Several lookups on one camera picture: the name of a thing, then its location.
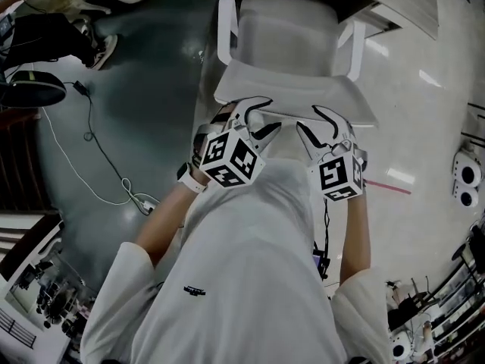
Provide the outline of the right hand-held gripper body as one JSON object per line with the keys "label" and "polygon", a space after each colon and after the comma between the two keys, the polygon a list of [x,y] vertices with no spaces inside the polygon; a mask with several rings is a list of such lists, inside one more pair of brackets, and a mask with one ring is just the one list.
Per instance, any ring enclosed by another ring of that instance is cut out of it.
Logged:
{"label": "right hand-held gripper body", "polygon": [[366,166],[366,151],[351,140],[343,140],[308,169],[308,176],[311,185],[325,199],[338,202],[363,194]]}

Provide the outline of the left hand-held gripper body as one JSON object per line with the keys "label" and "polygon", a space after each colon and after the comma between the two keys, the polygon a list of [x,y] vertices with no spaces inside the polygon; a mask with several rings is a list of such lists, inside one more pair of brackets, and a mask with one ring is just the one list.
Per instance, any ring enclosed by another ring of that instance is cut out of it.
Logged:
{"label": "left hand-held gripper body", "polygon": [[236,120],[228,127],[203,124],[198,132],[206,135],[199,169],[224,189],[253,184],[262,172],[265,162],[250,141],[252,131]]}

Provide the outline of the person's left hand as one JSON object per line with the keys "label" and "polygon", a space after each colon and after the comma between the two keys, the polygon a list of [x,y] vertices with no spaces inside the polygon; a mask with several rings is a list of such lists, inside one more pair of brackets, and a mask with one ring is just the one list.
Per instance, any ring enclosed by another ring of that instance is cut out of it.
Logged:
{"label": "person's left hand", "polygon": [[236,104],[233,102],[222,105],[217,114],[211,119],[210,124],[226,127],[235,107]]}

